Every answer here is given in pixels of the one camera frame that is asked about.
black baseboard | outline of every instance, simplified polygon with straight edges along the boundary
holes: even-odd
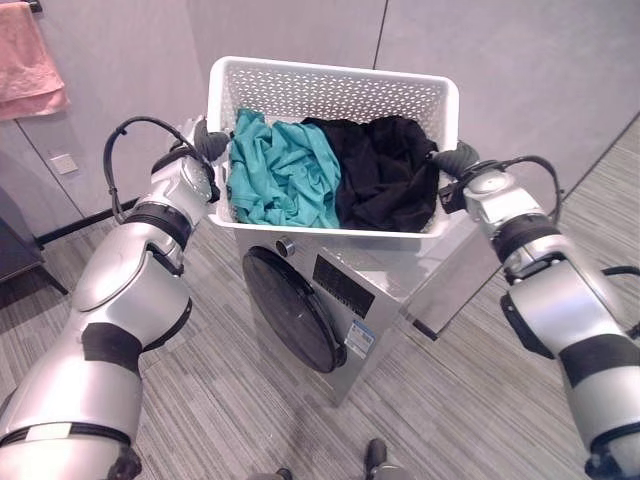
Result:
[[[122,209],[125,211],[131,209],[137,201],[138,199],[134,198],[133,200],[124,202],[122,204]],[[45,233],[44,235],[36,237],[36,242],[40,247],[42,247],[49,242],[53,242],[54,240],[57,240],[60,237],[69,235],[70,233],[80,230],[81,228],[88,227],[89,225],[93,225],[94,223],[98,223],[109,217],[113,217],[113,212],[111,211],[110,208],[108,210],[103,210],[102,212],[98,212],[95,215],[91,215],[90,217],[85,217],[82,220],[78,220],[77,222],[73,222],[73,223],[70,223],[69,225],[58,228],[53,232]]]

towel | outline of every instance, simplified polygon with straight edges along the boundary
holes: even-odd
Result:
[[[242,223],[339,228],[340,165],[315,125],[275,122],[239,109],[229,188]]]
[[[27,2],[0,4],[0,120],[47,115],[69,104]]]

electrical outlet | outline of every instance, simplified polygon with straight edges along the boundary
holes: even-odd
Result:
[[[53,164],[53,168],[56,169],[56,172],[58,172],[60,175],[75,172],[78,169],[76,162],[73,161],[73,158],[71,158],[71,155],[69,155],[68,153],[53,157],[52,159],[50,159],[50,162]]]

teal shirt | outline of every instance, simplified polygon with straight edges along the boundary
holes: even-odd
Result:
[[[239,109],[228,186],[242,223],[340,228],[340,164],[315,125],[275,122]]]

gray carpet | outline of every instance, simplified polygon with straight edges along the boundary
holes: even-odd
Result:
[[[566,202],[562,228],[598,265],[640,262],[640,121]],[[112,227],[47,246],[68,287]],[[436,343],[401,332],[390,354],[339,408],[309,395],[295,368],[257,347],[234,239],[202,224],[184,278],[194,311],[165,347],[145,354],[137,450],[144,479],[244,479],[286,464],[300,479],[360,479],[367,440],[421,479],[585,478],[556,365],[523,350],[506,325],[495,277]],[[631,318],[637,279],[615,280]],[[40,279],[0,286],[0,396],[60,332],[69,311]]]

